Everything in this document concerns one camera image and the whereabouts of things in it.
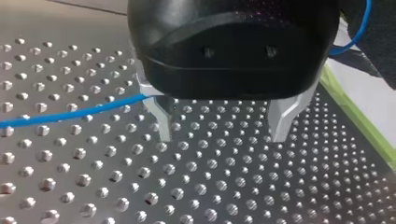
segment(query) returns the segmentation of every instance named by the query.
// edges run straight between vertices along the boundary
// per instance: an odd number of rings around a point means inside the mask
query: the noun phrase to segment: aluminum surface
[[[138,92],[122,16],[0,2],[0,118]],[[394,223],[395,178],[319,88],[285,144],[265,102],[174,101],[174,141],[142,104],[8,129],[0,223]]]

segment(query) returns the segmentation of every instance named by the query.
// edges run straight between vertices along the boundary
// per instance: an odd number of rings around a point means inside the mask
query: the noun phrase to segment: screw hole
[[[215,55],[215,51],[209,46],[203,46],[202,53],[207,59],[213,58],[213,56]]]

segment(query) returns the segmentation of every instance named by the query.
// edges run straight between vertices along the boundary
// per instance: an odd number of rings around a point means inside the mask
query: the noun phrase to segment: blue tube
[[[94,115],[98,114],[107,110],[112,110],[124,105],[133,105],[137,102],[143,101],[150,96],[145,96],[143,94],[139,94],[133,97],[128,97],[122,100],[114,101],[108,104],[104,105],[99,105],[96,107],[90,107],[86,109],[81,109],[78,111],[74,112],[67,112],[67,113],[62,113],[62,114],[53,114],[53,115],[43,115],[43,116],[37,116],[37,117],[32,117],[29,119],[9,119],[9,120],[3,120],[0,121],[0,129],[5,129],[7,127],[23,127],[23,126],[29,126],[29,125],[35,125],[35,124],[43,124],[43,123],[51,123],[51,122],[58,122],[61,120],[67,120],[67,119],[78,119],[78,118],[83,118],[87,115]]]
[[[372,0],[367,0],[366,9],[364,11],[363,20],[361,22],[361,28],[359,28],[359,31],[356,33],[356,36],[352,39],[352,41],[349,44],[347,44],[341,48],[331,49],[330,55],[335,56],[335,55],[342,54],[342,53],[346,52],[347,50],[349,50],[350,48],[352,48],[352,46],[356,45],[359,41],[361,41],[361,38],[363,37],[364,33],[367,30],[367,25],[369,23],[370,16],[371,16],[371,11],[372,11]]]

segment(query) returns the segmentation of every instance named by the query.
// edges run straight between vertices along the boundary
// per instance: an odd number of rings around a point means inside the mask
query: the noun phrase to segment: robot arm
[[[128,9],[142,93],[271,101],[275,142],[309,105],[339,20],[333,0],[131,0]],[[169,141],[169,111],[144,104]]]

